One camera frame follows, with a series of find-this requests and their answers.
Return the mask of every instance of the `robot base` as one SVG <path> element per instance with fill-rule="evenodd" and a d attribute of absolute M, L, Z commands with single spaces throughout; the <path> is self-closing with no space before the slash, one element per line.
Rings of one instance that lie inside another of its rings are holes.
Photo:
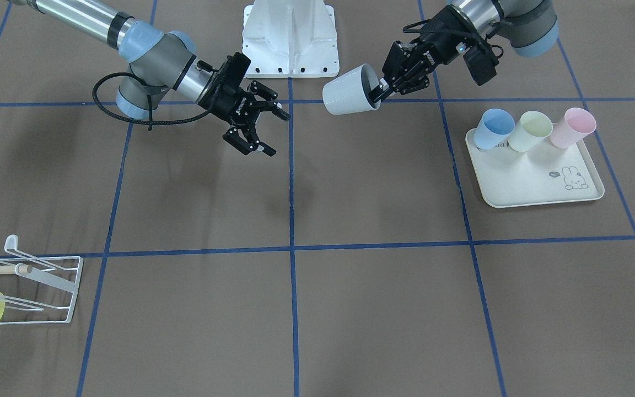
<path fill-rule="evenodd" d="M 323 0 L 256 0 L 244 8 L 247 78 L 335 77 L 335 10 Z"/>

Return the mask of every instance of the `white tray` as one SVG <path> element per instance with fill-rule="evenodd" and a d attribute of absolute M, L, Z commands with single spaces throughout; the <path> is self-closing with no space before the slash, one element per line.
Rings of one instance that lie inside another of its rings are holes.
<path fill-rule="evenodd" d="M 474 129 L 466 136 L 479 188 L 494 208 L 593 201 L 604 196 L 604 185 L 584 141 L 567 149 L 545 139 L 525 153 L 500 143 L 489 151 L 474 144 Z"/>

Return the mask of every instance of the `white wire rack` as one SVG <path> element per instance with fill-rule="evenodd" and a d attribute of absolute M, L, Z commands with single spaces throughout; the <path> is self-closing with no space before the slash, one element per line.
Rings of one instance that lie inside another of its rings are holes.
<path fill-rule="evenodd" d="M 75 303 L 80 289 L 80 277 L 83 271 L 83 259 L 80 256 L 46 256 L 38 257 L 27 254 L 18 249 L 18 236 L 11 234 L 4 243 L 4 251 L 13 256 L 0 259 L 0 275 L 16 275 L 31 281 L 45 284 L 59 289 L 66 294 L 62 304 L 37 302 L 22 297 L 8 296 L 6 291 L 3 299 L 8 309 L 20 312 L 55 312 L 55 319 L 17 319 L 2 320 L 0 324 L 50 324 L 69 323 L 73 319 Z"/>

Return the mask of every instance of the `cartoon bunny print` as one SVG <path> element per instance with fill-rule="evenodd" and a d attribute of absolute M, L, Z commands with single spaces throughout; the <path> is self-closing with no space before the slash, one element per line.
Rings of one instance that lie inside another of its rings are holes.
<path fill-rule="evenodd" d="M 565 189 L 587 189 L 589 185 L 575 166 L 563 167 L 562 175 L 565 179 Z"/>

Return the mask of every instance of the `pink cup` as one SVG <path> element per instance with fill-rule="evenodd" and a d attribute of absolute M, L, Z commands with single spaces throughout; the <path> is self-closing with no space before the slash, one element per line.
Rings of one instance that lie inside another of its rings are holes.
<path fill-rule="evenodd" d="M 597 129 L 597 121 L 589 111 L 571 108 L 552 129 L 550 143 L 558 148 L 566 149 L 581 141 L 585 136 Z"/>

